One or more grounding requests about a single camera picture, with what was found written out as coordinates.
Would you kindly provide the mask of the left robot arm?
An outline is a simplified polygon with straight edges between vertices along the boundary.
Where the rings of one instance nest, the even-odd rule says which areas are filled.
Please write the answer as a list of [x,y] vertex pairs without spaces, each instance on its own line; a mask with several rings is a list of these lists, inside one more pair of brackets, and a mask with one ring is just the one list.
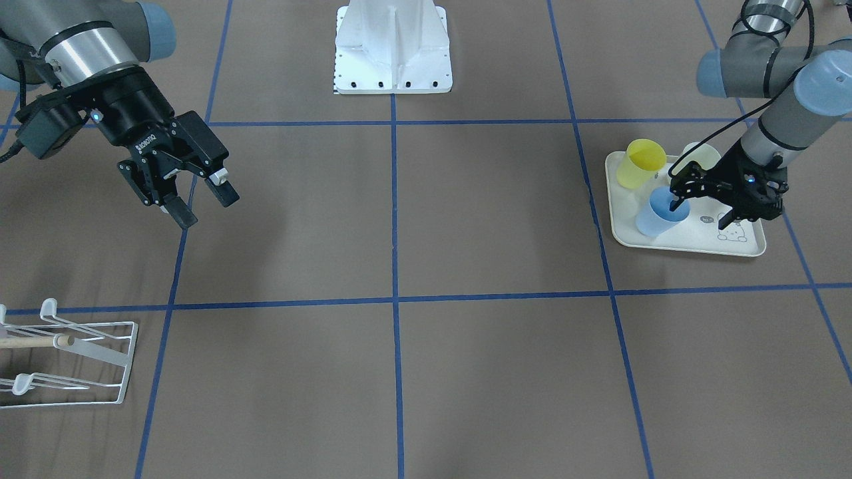
[[699,63],[696,84],[703,95],[764,99],[757,121],[714,166],[682,154],[670,168],[667,209],[709,197],[727,204],[718,227],[732,222],[773,220],[784,212],[787,169],[841,118],[850,113],[850,39],[816,46],[785,47],[784,40],[807,1],[745,1],[730,37]]

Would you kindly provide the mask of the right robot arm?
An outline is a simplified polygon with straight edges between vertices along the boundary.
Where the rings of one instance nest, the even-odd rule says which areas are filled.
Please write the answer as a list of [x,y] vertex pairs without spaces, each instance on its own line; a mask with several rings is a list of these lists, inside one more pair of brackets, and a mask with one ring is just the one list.
[[179,172],[231,206],[228,149],[197,112],[176,114],[143,67],[175,49],[173,21],[156,3],[3,1],[2,89],[19,94],[19,128],[2,161],[21,150],[51,157],[93,122],[128,150],[116,167],[140,202],[184,230],[197,218],[178,193]]

